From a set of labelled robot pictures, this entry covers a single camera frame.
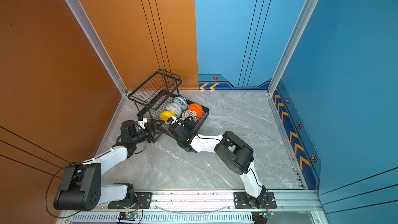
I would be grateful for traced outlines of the white red-dotted bowl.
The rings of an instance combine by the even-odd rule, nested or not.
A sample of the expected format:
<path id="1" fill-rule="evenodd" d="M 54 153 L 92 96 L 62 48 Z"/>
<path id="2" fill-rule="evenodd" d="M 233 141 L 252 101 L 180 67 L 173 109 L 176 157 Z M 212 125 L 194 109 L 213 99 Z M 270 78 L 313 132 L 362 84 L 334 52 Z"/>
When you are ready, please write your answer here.
<path id="1" fill-rule="evenodd" d="M 191 118 L 195 123 L 197 123 L 199 120 L 196 112 L 191 111 L 191 110 L 186 110 L 186 111 L 182 112 L 181 118 L 182 119 Z"/>

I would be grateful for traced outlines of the yellow plastic bowl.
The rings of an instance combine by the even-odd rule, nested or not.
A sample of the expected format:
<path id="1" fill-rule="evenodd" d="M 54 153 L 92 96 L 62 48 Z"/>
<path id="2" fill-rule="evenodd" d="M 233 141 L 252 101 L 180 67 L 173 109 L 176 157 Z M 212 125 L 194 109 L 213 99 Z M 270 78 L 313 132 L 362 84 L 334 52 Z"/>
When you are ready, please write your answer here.
<path id="1" fill-rule="evenodd" d="M 164 111 L 160 113 L 160 118 L 161 120 L 163 120 L 164 122 L 166 122 L 171 116 L 175 116 L 175 113 L 171 112 L 171 111 Z"/>

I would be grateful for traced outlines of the orange plastic bowl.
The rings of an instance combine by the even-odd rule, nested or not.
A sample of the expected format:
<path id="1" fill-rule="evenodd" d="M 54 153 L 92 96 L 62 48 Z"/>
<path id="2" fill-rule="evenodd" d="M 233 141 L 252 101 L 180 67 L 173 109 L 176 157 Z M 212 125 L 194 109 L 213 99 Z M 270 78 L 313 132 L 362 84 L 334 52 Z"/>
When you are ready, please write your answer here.
<path id="1" fill-rule="evenodd" d="M 202 106 L 197 103 L 190 104 L 188 106 L 188 110 L 194 111 L 199 119 L 202 118 L 202 116 L 204 114 Z"/>

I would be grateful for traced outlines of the blue floral white bowl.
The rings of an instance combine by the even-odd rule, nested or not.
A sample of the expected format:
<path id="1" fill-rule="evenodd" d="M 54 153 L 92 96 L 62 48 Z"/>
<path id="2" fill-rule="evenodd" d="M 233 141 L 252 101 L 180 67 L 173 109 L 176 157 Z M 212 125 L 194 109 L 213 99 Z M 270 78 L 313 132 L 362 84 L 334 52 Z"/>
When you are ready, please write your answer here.
<path id="1" fill-rule="evenodd" d="M 177 96 L 172 99 L 173 103 L 176 103 L 182 111 L 186 111 L 188 109 L 189 104 L 187 103 L 186 99 L 182 96 Z"/>

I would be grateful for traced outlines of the green patterned white bowl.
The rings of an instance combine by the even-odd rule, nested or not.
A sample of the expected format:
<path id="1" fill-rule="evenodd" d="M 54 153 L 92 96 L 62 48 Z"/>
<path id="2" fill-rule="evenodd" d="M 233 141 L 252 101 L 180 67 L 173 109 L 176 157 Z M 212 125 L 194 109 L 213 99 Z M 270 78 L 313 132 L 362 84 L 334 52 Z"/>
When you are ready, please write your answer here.
<path id="1" fill-rule="evenodd" d="M 177 118 L 180 118 L 182 115 L 182 108 L 177 103 L 169 103 L 166 105 L 166 110 L 169 112 L 173 112 Z"/>

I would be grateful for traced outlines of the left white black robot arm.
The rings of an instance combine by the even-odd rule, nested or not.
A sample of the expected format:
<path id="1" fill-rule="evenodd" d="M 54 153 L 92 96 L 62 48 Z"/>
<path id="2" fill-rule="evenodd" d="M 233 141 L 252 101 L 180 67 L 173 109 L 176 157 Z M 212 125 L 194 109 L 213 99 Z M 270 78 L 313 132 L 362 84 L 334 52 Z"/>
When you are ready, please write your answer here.
<path id="1" fill-rule="evenodd" d="M 127 120 L 121 134 L 108 151 L 81 163 L 66 166 L 53 207 L 56 210 L 91 211 L 97 205 L 110 203 L 124 208 L 136 205 L 137 196 L 130 183 L 103 186 L 102 175 L 130 158 L 140 143 L 151 142 L 157 130 L 152 120 Z"/>

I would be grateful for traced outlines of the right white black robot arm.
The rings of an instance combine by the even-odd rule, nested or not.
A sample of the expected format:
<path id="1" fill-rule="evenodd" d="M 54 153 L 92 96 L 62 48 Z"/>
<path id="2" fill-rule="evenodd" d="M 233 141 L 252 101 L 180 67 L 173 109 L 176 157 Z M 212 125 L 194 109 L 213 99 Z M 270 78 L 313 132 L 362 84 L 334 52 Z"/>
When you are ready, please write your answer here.
<path id="1" fill-rule="evenodd" d="M 238 174 L 245 187 L 250 206 L 266 207 L 266 187 L 261 183 L 254 164 L 254 150 L 231 131 L 222 135 L 206 136 L 193 131 L 193 121 L 168 119 L 168 131 L 177 144 L 187 152 L 211 152 Z"/>

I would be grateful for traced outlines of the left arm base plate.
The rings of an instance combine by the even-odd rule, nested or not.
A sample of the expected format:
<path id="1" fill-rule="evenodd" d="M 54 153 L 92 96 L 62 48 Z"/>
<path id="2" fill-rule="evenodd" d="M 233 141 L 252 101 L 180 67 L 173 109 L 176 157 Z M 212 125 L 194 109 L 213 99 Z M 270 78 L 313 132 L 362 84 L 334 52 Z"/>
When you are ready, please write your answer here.
<path id="1" fill-rule="evenodd" d="M 123 200 L 113 201 L 108 204 L 108 209 L 149 209 L 152 192 L 127 193 Z"/>

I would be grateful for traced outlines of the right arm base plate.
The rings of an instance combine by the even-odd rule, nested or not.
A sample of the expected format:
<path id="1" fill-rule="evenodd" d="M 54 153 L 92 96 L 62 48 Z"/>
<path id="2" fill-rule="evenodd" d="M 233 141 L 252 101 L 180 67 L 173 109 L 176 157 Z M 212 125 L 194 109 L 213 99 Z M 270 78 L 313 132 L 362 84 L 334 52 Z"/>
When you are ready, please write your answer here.
<path id="1" fill-rule="evenodd" d="M 234 192 L 234 207 L 236 209 L 257 208 L 257 209 L 277 209 L 277 203 L 273 192 L 263 194 L 262 202 L 257 207 L 254 203 L 250 203 L 249 197 L 245 192 Z"/>

